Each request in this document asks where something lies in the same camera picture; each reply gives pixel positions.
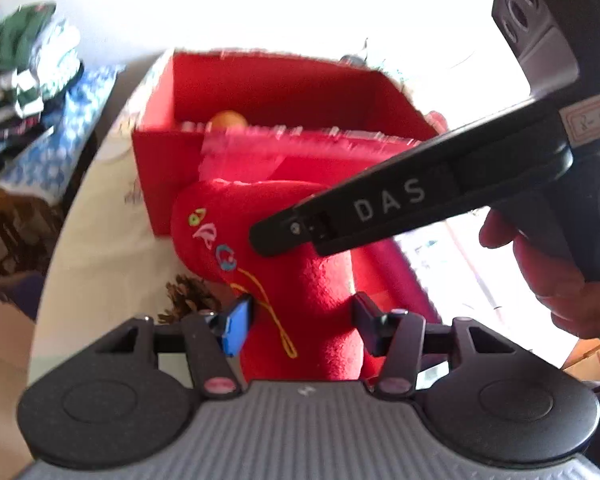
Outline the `person's right hand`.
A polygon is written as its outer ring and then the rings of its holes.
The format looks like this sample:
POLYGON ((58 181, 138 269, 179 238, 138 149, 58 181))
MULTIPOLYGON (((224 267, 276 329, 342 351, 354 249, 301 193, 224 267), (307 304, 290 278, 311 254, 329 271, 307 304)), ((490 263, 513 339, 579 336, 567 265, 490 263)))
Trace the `person's right hand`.
POLYGON ((494 209, 479 240, 486 248, 513 246, 524 280, 558 328, 581 339, 600 339, 600 282, 588 282, 574 264, 540 252, 494 209))

